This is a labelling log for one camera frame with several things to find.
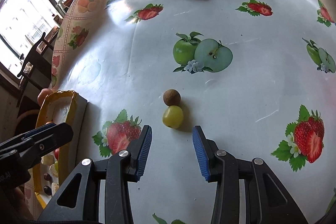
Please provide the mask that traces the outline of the dried red date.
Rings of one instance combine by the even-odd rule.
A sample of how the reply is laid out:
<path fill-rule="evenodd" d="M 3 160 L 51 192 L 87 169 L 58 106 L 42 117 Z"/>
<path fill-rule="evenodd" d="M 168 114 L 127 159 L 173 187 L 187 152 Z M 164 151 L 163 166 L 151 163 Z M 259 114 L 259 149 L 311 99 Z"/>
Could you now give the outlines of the dried red date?
<path fill-rule="evenodd" d="M 49 173 L 45 173 L 45 174 L 43 175 L 43 178 L 44 178 L 46 181 L 52 181 L 52 177 L 51 177 L 51 175 L 50 175 Z"/>

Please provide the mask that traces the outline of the dark purple plum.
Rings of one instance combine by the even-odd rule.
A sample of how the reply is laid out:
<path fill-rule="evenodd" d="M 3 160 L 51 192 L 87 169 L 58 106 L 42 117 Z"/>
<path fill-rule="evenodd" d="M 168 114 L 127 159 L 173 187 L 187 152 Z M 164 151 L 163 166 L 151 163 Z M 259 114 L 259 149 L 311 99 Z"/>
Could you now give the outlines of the dark purple plum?
<path fill-rule="evenodd" d="M 52 196 L 52 190 L 51 190 L 51 187 L 50 187 L 50 186 L 45 185 L 45 186 L 43 187 L 43 190 L 44 190 L 44 192 L 45 192 L 46 195 L 48 195 L 48 196 Z"/>

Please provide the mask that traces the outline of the green grape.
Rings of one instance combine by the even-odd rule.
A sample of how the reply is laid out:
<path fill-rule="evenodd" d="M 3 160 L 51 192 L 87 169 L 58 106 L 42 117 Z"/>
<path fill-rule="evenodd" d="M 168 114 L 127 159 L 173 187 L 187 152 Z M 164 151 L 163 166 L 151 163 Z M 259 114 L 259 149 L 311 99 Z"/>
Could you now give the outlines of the green grape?
<path fill-rule="evenodd" d="M 173 129 L 179 128 L 184 120 L 183 110 L 179 106 L 169 106 L 162 116 L 165 126 Z"/>
<path fill-rule="evenodd" d="M 55 167 L 56 172 L 58 173 L 58 171 L 59 171 L 59 162 L 58 161 L 56 161 L 54 163 L 54 167 Z"/>

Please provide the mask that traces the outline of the brown longan fruit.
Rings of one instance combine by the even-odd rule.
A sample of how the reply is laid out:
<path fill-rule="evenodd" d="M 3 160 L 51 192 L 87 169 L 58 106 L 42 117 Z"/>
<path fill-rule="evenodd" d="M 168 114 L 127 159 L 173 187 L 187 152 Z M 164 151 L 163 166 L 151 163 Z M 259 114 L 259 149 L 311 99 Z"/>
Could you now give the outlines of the brown longan fruit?
<path fill-rule="evenodd" d="M 169 89 L 163 94 L 163 102 L 167 106 L 178 106 L 181 101 L 181 95 L 175 89 Z"/>

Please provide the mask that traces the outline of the yellow-rimmed white foam tray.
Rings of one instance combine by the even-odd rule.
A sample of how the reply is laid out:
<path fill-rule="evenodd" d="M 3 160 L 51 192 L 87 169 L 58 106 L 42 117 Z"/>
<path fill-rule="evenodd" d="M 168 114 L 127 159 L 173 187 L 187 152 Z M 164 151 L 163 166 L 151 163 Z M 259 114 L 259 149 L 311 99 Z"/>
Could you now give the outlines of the yellow-rimmed white foam tray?
<path fill-rule="evenodd" d="M 37 127 L 51 126 L 55 140 L 50 149 L 59 149 L 58 182 L 62 184 L 76 165 L 77 145 L 87 100 L 79 93 L 68 90 L 46 96 L 39 111 Z"/>

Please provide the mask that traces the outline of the red apple behind tray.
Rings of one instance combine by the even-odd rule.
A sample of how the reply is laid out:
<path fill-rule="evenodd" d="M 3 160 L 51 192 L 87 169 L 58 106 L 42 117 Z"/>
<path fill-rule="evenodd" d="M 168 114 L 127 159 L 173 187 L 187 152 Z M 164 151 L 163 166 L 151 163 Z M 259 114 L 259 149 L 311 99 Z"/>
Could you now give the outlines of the red apple behind tray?
<path fill-rule="evenodd" d="M 39 106 L 42 106 L 46 96 L 52 94 L 53 91 L 49 88 L 44 88 L 41 90 L 41 92 L 39 93 L 39 95 L 37 96 L 37 102 Z"/>

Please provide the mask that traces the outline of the dark wooden chair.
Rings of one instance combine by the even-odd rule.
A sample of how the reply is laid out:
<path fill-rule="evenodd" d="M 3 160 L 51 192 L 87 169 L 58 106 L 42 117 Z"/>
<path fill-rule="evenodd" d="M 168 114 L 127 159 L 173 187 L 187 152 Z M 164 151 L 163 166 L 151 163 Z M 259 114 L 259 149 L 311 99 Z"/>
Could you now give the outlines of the dark wooden chair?
<path fill-rule="evenodd" d="M 42 85 L 37 83 L 33 79 L 34 71 L 38 71 L 41 75 L 43 75 L 46 79 L 48 79 L 49 83 L 52 80 L 51 74 L 51 62 L 48 61 L 44 54 L 48 49 L 54 50 L 54 46 L 52 43 L 55 42 L 56 37 L 58 35 L 59 30 L 56 30 L 53 36 L 46 35 L 43 32 L 41 38 L 32 46 L 29 53 L 23 60 L 22 68 L 18 73 L 17 77 L 20 79 L 19 82 L 19 97 L 17 102 L 17 107 L 19 107 L 22 97 L 25 92 L 25 88 L 28 83 L 32 84 L 39 91 L 43 89 Z"/>

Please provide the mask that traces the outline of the fruit-print plastic tablecloth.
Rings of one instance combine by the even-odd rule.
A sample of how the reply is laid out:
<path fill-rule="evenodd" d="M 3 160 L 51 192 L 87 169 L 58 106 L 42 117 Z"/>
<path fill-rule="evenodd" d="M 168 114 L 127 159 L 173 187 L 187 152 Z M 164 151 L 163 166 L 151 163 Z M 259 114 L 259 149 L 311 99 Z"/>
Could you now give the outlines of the fruit-print plastic tablecloth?
<path fill-rule="evenodd" d="M 323 0 L 75 0 L 52 58 L 52 88 L 87 100 L 76 162 L 110 157 L 153 130 L 135 223 L 209 223 L 216 185 L 192 143 L 262 158 L 309 223 L 335 188 L 335 21 Z M 163 94 L 184 114 L 169 128 Z"/>

